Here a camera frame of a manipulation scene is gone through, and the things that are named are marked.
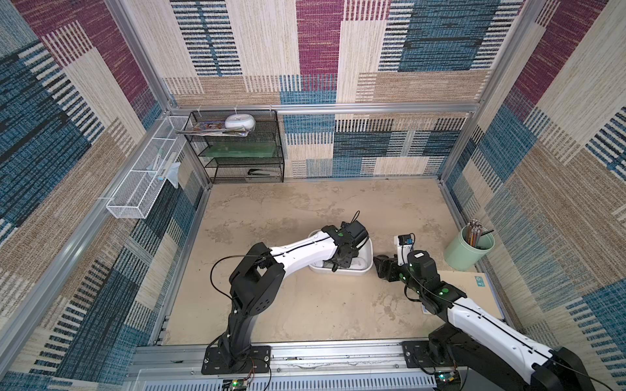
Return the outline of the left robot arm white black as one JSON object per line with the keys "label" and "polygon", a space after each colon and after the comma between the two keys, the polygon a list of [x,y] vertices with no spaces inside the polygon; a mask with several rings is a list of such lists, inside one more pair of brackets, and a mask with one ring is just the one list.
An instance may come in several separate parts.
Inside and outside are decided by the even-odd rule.
{"label": "left robot arm white black", "polygon": [[218,351],[232,368],[246,360],[254,322],[275,301],[283,280],[316,262],[328,262],[332,272],[347,268],[369,239],[358,221],[324,226],[314,236],[293,244],[270,248],[255,244],[229,277],[231,301],[226,331],[217,339]]}

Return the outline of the white plastic storage box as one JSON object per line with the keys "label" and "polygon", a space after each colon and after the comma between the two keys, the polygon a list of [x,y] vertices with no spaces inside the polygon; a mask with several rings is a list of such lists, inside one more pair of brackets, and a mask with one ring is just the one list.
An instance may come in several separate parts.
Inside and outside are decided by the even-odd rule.
{"label": "white plastic storage box", "polygon": [[[329,227],[331,241],[334,239],[346,240],[352,242],[352,238],[345,233],[341,228]],[[352,265],[349,269],[333,269],[332,257],[329,260],[317,261],[309,268],[316,273],[321,274],[335,274],[335,275],[349,275],[349,276],[361,276],[369,271],[373,266],[373,244],[368,238],[366,242],[363,242],[358,246],[359,254],[352,260]]]}

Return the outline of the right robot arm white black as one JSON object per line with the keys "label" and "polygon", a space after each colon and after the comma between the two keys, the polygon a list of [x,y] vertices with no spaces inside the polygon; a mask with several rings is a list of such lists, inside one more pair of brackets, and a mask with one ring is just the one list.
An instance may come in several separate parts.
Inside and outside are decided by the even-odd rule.
{"label": "right robot arm white black", "polygon": [[442,280],[435,260],[414,250],[402,259],[373,259],[379,278],[400,282],[406,292],[443,326],[428,336],[425,350],[404,344],[405,360],[420,368],[424,358],[435,367],[457,363],[479,373],[503,390],[591,390],[593,381],[571,350],[552,349],[491,316],[466,293]]}

